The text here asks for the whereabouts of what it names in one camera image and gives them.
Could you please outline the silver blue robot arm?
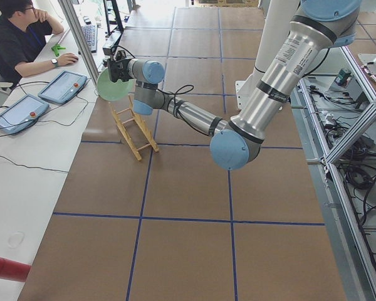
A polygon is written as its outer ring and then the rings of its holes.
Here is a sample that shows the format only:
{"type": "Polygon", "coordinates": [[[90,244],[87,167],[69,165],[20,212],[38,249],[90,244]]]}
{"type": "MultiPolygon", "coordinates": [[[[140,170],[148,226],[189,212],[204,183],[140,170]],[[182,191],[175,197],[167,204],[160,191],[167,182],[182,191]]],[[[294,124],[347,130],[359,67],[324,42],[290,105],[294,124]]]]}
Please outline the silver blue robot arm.
{"type": "Polygon", "coordinates": [[[248,77],[248,99],[227,121],[181,99],[179,92],[160,91],[165,70],[157,61],[112,57],[107,61],[109,77],[113,82],[136,81],[135,113],[167,111],[210,137],[211,156],[217,165],[239,169],[257,157],[266,127],[317,54],[354,41],[360,6],[360,1],[271,1],[260,46],[266,53],[265,72],[248,77]]]}

